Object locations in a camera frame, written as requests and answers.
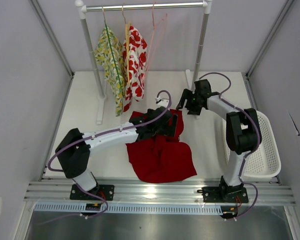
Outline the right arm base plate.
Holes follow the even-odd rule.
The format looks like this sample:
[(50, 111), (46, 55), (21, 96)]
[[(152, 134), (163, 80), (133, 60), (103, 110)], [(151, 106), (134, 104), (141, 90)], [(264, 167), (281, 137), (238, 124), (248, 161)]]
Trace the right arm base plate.
[(205, 203), (244, 203), (249, 202), (247, 189), (241, 187), (228, 191), (219, 186), (205, 186), (196, 191), (201, 194)]

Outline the red skirt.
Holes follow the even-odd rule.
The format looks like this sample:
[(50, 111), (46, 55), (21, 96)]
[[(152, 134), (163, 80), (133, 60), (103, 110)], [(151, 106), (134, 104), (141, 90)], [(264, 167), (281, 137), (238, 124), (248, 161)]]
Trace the red skirt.
[(129, 163), (143, 182), (180, 182), (197, 175), (191, 148), (180, 141), (184, 130), (183, 113), (175, 109), (171, 113), (177, 115), (175, 136), (156, 135), (126, 145)]

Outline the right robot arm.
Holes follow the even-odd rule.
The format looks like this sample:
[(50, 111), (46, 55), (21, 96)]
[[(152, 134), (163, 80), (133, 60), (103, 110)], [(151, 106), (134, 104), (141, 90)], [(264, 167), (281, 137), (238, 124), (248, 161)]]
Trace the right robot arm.
[(244, 189), (241, 175), (246, 158), (255, 152), (262, 136), (258, 114), (254, 108), (242, 109), (213, 92), (207, 79), (194, 83), (195, 90), (184, 89), (177, 109), (186, 108), (189, 115), (200, 115), (202, 109), (214, 112), (226, 122), (226, 143), (230, 149), (227, 170), (220, 179), (218, 196), (229, 202)]

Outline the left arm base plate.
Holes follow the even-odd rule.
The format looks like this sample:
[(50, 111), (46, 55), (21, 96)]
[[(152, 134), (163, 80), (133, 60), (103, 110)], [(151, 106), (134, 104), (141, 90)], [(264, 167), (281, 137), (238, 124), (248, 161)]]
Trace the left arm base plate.
[[(99, 184), (97, 187), (88, 191), (89, 193), (96, 195), (106, 201), (112, 201), (115, 193), (115, 186), (109, 184)], [(85, 201), (96, 201), (97, 198), (90, 196), (82, 192), (76, 184), (72, 185), (71, 192), (69, 195), (70, 200), (85, 200)]]

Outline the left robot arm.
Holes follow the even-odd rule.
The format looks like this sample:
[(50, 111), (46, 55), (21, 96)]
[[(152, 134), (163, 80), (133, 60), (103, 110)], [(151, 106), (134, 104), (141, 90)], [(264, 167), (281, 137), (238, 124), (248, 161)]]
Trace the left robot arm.
[(123, 144), (151, 139), (156, 135), (174, 137), (178, 114), (161, 106), (138, 113), (117, 127), (99, 132), (82, 133), (78, 128), (71, 129), (55, 150), (55, 157), (61, 165), (65, 177), (72, 179), (87, 200), (98, 196), (98, 182), (88, 162), (94, 153)]

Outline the pink wire hanger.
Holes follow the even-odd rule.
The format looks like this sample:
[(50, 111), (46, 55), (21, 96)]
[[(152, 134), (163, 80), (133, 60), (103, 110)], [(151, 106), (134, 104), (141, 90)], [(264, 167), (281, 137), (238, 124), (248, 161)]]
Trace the pink wire hanger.
[(145, 72), (143, 77), (141, 78), (141, 83), (145, 84), (148, 72), (151, 68), (151, 65), (153, 63), (155, 54), (156, 54), (156, 50), (159, 46), (159, 43), (161, 41), (161, 38), (166, 30), (166, 26), (167, 26), (167, 18), (168, 18), (168, 14), (164, 14), (163, 17), (158, 21), (155, 22), (155, 4), (157, 2), (154, 1), (153, 5), (152, 5), (152, 9), (151, 9), (151, 16), (152, 16), (152, 34), (151, 34), (151, 39), (150, 39), (150, 44), (149, 44), (149, 49), (148, 49), (148, 57), (147, 57), (147, 61), (145, 64)]

